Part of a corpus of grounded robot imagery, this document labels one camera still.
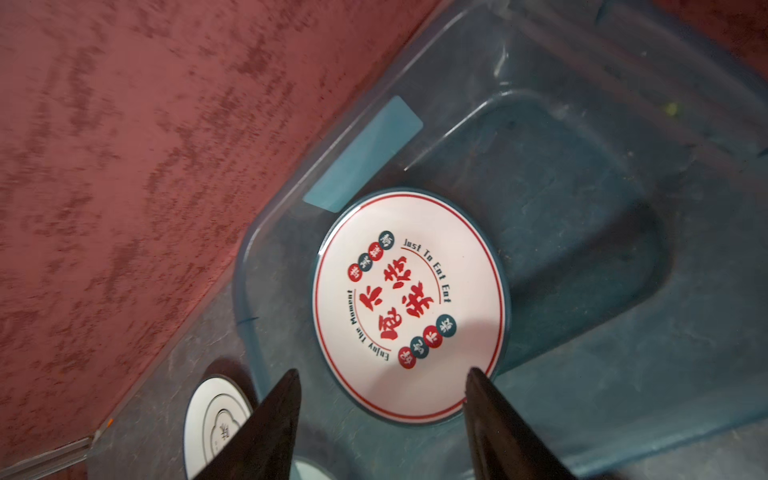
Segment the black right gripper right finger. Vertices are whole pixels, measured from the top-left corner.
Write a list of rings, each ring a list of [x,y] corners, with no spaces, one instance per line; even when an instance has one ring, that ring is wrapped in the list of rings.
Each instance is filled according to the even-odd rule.
[[[491,380],[477,367],[465,384],[463,406],[477,479],[572,479]]]

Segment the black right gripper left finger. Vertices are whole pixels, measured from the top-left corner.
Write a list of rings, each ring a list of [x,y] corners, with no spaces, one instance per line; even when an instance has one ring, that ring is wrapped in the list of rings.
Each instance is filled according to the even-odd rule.
[[[288,370],[198,479],[288,479],[301,407],[299,372]]]

